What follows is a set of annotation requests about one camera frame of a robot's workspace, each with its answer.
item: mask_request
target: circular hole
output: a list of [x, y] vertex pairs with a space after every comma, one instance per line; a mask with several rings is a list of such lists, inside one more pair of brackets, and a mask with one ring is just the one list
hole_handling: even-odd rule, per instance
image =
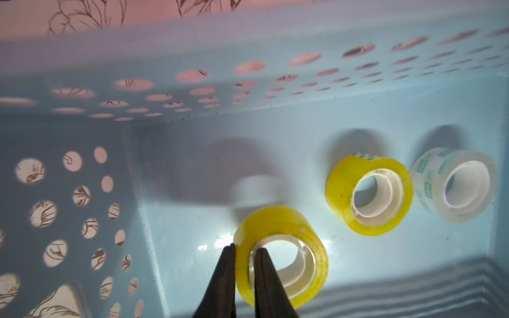
[[120, 216], [120, 207], [118, 204], [113, 203], [108, 208], [108, 217], [111, 220], [116, 220], [116, 219], [118, 219], [119, 216]]
[[291, 66], [299, 66], [299, 65], [306, 65], [309, 63], [312, 63], [316, 60], [318, 60], [322, 55], [320, 53], [306, 53], [303, 55], [300, 55], [298, 57], [295, 57], [290, 61]]
[[131, 109], [126, 110], [126, 112], [128, 112], [130, 114], [139, 114], [142, 112], [147, 112], [149, 110], [150, 109], [148, 109], [148, 108], [131, 108]]
[[125, 78], [115, 82], [115, 87], [122, 91], [140, 92], [154, 87], [154, 83], [147, 79]]
[[200, 95], [213, 94], [215, 92], [216, 92], [216, 89], [214, 89], [212, 87], [203, 87], [203, 88], [191, 90], [189, 93], [191, 95], [200, 96]]
[[315, 86], [316, 84], [318, 84], [318, 83], [317, 83], [317, 82], [311, 82], [311, 83], [306, 83], [306, 84], [304, 84], [304, 85], [301, 85], [300, 87], [301, 87], [302, 89], [306, 89], [306, 88], [308, 88], [308, 87], [313, 87], [313, 86]]
[[94, 158], [99, 163], [105, 163], [108, 160], [108, 153], [103, 147], [96, 147], [94, 149]]
[[404, 69], [400, 69], [400, 70], [394, 71], [394, 74], [407, 72], [407, 71], [410, 71], [411, 69], [412, 69], [411, 67], [407, 67], [407, 68], [404, 68]]
[[442, 63], [431, 64], [431, 65], [426, 66], [424, 69], [432, 69], [432, 68], [440, 66], [440, 65], [442, 65]]
[[57, 97], [63, 98], [93, 98], [96, 96], [96, 93], [91, 90], [80, 89], [80, 88], [61, 88], [61, 89], [53, 89], [51, 93]]
[[131, 255], [124, 256], [124, 259], [122, 260], [122, 271], [127, 272], [131, 268]]
[[464, 215], [485, 199], [488, 194], [490, 176], [480, 161], [467, 161], [455, 168], [447, 180], [445, 203], [457, 215]]
[[44, 164], [34, 158], [25, 158], [16, 164], [14, 173], [25, 184], [38, 184], [46, 176]]
[[406, 41], [406, 42], [395, 45], [394, 47], [392, 47], [391, 51], [399, 52], [399, 51], [407, 50], [409, 48], [412, 48], [414, 46], [422, 44], [422, 43], [426, 42], [427, 40], [428, 40], [428, 37], [418, 37], [418, 38], [412, 39], [410, 41]]
[[81, 235], [83, 235], [86, 239], [91, 239], [97, 234], [98, 230], [99, 222], [97, 219], [90, 218], [83, 223], [83, 226], [81, 227]]
[[101, 189], [106, 193], [111, 192], [113, 190], [113, 178], [110, 176], [105, 176], [102, 178]]
[[118, 118], [115, 118], [114, 121], [116, 121], [116, 122], [128, 122], [128, 121], [131, 121], [133, 119], [134, 119], [133, 117], [118, 117]]
[[170, 94], [152, 94], [145, 96], [145, 100], [148, 102], [164, 102], [172, 98], [173, 96]]
[[209, 73], [204, 70], [188, 70], [177, 74], [177, 81], [183, 83], [199, 83], [209, 78]]
[[498, 59], [502, 57], [501, 55], [497, 55], [497, 56], [492, 56], [492, 57], [489, 57], [487, 59], [484, 59], [483, 62], [486, 62], [486, 61], [491, 61], [491, 60], [495, 60], [495, 59]]
[[321, 71], [319, 73], [317, 73], [317, 77], [325, 77], [325, 76], [329, 76], [329, 75], [332, 75], [334, 73], [337, 73], [339, 72], [340, 69], [328, 69], [328, 70], [325, 70], [325, 71]]
[[494, 37], [499, 37], [501, 35], [505, 35], [507, 33], [509, 33], [509, 27], [501, 28], [500, 30], [497, 30], [495, 32], [492, 32], [492, 33], [488, 34], [486, 37], [487, 38], [494, 38]]
[[476, 35], [477, 33], [479, 32], [479, 30], [469, 30], [469, 31], [466, 31], [466, 32], [461, 32], [459, 34], [456, 34], [450, 38], [447, 38], [445, 40], [442, 40], [440, 42], [438, 42], [439, 45], [443, 45], [443, 44], [449, 44], [449, 43], [453, 43], [453, 42], [458, 42], [458, 41], [461, 41], [461, 40], [464, 40], [466, 38], [469, 38], [473, 35]]
[[281, 92], [281, 91], [283, 91], [284, 89], [285, 89], [284, 87], [276, 87], [276, 88], [274, 88], [274, 89], [270, 89], [270, 90], [268, 90], [267, 92], [268, 92], [268, 93], [277, 93], [277, 92]]
[[374, 176], [362, 180], [357, 186], [353, 200], [357, 208], [367, 206], [377, 194], [377, 179]]
[[77, 187], [72, 193], [72, 200], [79, 207], [86, 206], [90, 202], [90, 190], [86, 186]]
[[13, 302], [20, 288], [21, 280], [16, 274], [7, 273], [0, 276], [0, 309]]
[[450, 70], [447, 70], [447, 71], [442, 72], [442, 74], [455, 72], [455, 71], [457, 71], [457, 70], [459, 70], [459, 69], [450, 69]]
[[56, 205], [51, 201], [39, 201], [30, 209], [29, 220], [34, 227], [47, 227], [55, 219]]
[[81, 165], [83, 164], [83, 160], [81, 159], [81, 156], [79, 153], [75, 151], [69, 151], [64, 155], [62, 158], [62, 161], [64, 162], [65, 169], [76, 172], [81, 169]]
[[217, 102], [217, 100], [218, 100], [217, 97], [205, 97], [205, 98], [198, 99], [198, 103], [208, 104], [208, 103]]
[[157, 116], [161, 116], [162, 113], [161, 112], [149, 112], [147, 114], [145, 114], [145, 117], [157, 117]]
[[134, 308], [134, 318], [140, 318], [143, 314], [143, 309], [145, 305], [143, 304], [143, 300], [138, 300], [136, 303], [136, 307]]
[[168, 103], [168, 104], [164, 104], [162, 107], [163, 108], [179, 108], [182, 106], [184, 106], [184, 103]]
[[343, 58], [360, 56], [372, 51], [374, 48], [375, 48], [374, 44], [357, 46], [356, 48], [353, 48], [343, 53]]
[[92, 259], [90, 260], [90, 264], [92, 265], [92, 269], [94, 271], [100, 270], [104, 262], [106, 261], [106, 252], [100, 248], [94, 252], [92, 255]]
[[349, 79], [350, 79], [349, 77], [342, 77], [342, 78], [335, 79], [335, 80], [333, 80], [332, 82], [333, 82], [334, 84], [337, 84], [337, 83], [345, 82], [345, 81], [347, 81], [347, 80], [349, 80]]
[[402, 76], [398, 76], [396, 77], [394, 80], [398, 80], [398, 79], [403, 79], [403, 78], [406, 78], [408, 77], [409, 75], [402, 75]]
[[124, 102], [121, 100], [108, 100], [99, 103], [99, 106], [103, 108], [122, 108], [128, 105], [129, 105], [128, 102]]
[[85, 110], [77, 107], [59, 107], [53, 108], [51, 112], [59, 115], [74, 115], [85, 112]]
[[299, 77], [297, 74], [290, 74], [276, 78], [276, 83], [288, 83]]
[[283, 240], [269, 242], [263, 247], [269, 252], [272, 263], [277, 271], [293, 264], [299, 251], [295, 244]]
[[30, 107], [35, 106], [37, 102], [25, 97], [0, 97], [0, 106], [6, 107]]
[[118, 247], [121, 247], [122, 245], [124, 245], [125, 240], [126, 240], [126, 233], [123, 229], [121, 229], [117, 232], [117, 234], [115, 234], [115, 244]]
[[417, 58], [418, 58], [418, 56], [407, 57], [406, 59], [402, 59], [402, 60], [392, 63], [392, 65], [400, 65], [400, 64], [408, 63], [408, 62], [416, 60]]
[[235, 72], [237, 73], [251, 73], [251, 72], [257, 72], [261, 71], [265, 68], [265, 62], [261, 61], [252, 61], [252, 62], [246, 62], [238, 65], [235, 68]]
[[92, 114], [89, 117], [90, 118], [99, 118], [99, 119], [101, 119], [101, 118], [111, 118], [113, 116], [115, 116], [115, 115], [109, 114], [109, 113], [99, 113], [99, 114]]
[[246, 88], [254, 87], [254, 86], [256, 86], [256, 82], [254, 80], [249, 80], [249, 81], [237, 83], [237, 84], [233, 85], [233, 88], [235, 88], [236, 90], [242, 90], [242, 89], [246, 89]]
[[136, 279], [136, 277], [134, 277], [133, 279], [131, 279], [131, 281], [129, 282], [129, 286], [127, 287], [127, 293], [129, 294], [129, 296], [133, 296], [134, 294], [136, 294], [136, 289], [138, 289], [138, 280]]
[[102, 300], [108, 299], [111, 291], [113, 291], [113, 277], [106, 277], [99, 288], [99, 298]]
[[67, 256], [67, 243], [64, 240], [56, 240], [51, 242], [46, 249], [42, 258], [48, 267], [58, 266], [65, 260]]
[[472, 59], [468, 59], [468, 60], [462, 60], [462, 61], [458, 61], [456, 63], [452, 63], [451, 65], [459, 65], [459, 64], [463, 64], [463, 63], [467, 63], [467, 62], [470, 62]]
[[232, 98], [245, 98], [248, 97], [249, 95], [251, 95], [250, 92], [242, 92], [233, 95]]
[[367, 69], [370, 69], [370, 68], [373, 68], [373, 67], [377, 66], [378, 64], [379, 64], [378, 62], [367, 63], [367, 64], [364, 64], [364, 65], [361, 65], [361, 66], [357, 66], [355, 68], [355, 70], [356, 71], [367, 70]]
[[480, 48], [477, 48], [475, 50], [471, 50], [471, 51], [468, 51], [466, 52], [465, 54], [466, 55], [470, 55], [470, 54], [476, 54], [476, 53], [479, 53], [479, 52], [482, 52], [482, 51], [486, 51], [486, 50], [489, 50], [490, 48], [492, 48], [493, 45], [489, 45], [489, 46], [485, 46], [485, 47], [480, 47]]
[[179, 108], [179, 109], [175, 109], [175, 112], [188, 112], [188, 111], [192, 111], [191, 108]]
[[120, 317], [120, 304], [116, 303], [113, 305], [113, 307], [109, 310], [108, 318], [119, 318]]
[[382, 72], [371, 73], [371, 74], [365, 75], [364, 78], [375, 77], [375, 76], [378, 76], [380, 74], [382, 74]]
[[456, 53], [456, 51], [448, 51], [448, 52], [440, 53], [440, 54], [437, 54], [437, 55], [434, 55], [434, 56], [430, 57], [429, 60], [440, 59], [442, 57], [449, 56], [449, 55], [454, 54], [454, 53]]

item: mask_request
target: floral pattern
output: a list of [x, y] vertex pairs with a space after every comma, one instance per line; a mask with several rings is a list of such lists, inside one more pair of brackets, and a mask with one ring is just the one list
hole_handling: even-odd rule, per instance
[[199, 16], [214, 12], [228, 12], [235, 10], [241, 0], [176, 0], [179, 5], [180, 16]]
[[58, 0], [59, 11], [49, 20], [50, 34], [100, 30], [124, 24], [127, 0]]

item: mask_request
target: white plastic core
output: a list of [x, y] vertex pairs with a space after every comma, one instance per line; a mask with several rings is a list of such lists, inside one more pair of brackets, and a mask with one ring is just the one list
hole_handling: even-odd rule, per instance
[[370, 177], [375, 177], [377, 192], [371, 202], [363, 207], [357, 207], [352, 198], [351, 208], [354, 217], [366, 226], [381, 226], [388, 223], [400, 210], [404, 198], [403, 182], [400, 176], [389, 169], [377, 169], [366, 173], [354, 188], [354, 197], [360, 183]]
[[[291, 235], [272, 235], [259, 241], [249, 255], [249, 285], [255, 290], [255, 255], [256, 251], [271, 242], [285, 241], [297, 247], [297, 256], [289, 266], [277, 271], [281, 284], [289, 299], [303, 293], [313, 281], [316, 273], [316, 260], [308, 245]], [[277, 258], [271, 249], [271, 259]]]
[[458, 165], [447, 176], [445, 184], [454, 176], [448, 192], [444, 188], [445, 204], [451, 212], [464, 215], [475, 210], [490, 190], [490, 174], [486, 165], [471, 160]]

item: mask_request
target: clear tape roll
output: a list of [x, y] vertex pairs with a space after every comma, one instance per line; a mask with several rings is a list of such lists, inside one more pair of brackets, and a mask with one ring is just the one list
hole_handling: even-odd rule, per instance
[[254, 256], [270, 242], [286, 241], [297, 246], [294, 262], [277, 272], [294, 308], [313, 299], [322, 289], [329, 271], [329, 258], [322, 241], [299, 212], [283, 206], [251, 213], [235, 232], [235, 276], [240, 295], [255, 305]]
[[[375, 177], [377, 192], [369, 204], [358, 208], [355, 191], [369, 177]], [[394, 229], [407, 215], [412, 197], [412, 180], [404, 165], [366, 153], [345, 158], [327, 180], [326, 198], [331, 210], [352, 230], [366, 236]]]
[[414, 205], [452, 223], [480, 215], [497, 189], [495, 162], [477, 151], [431, 149], [419, 157], [410, 174]]

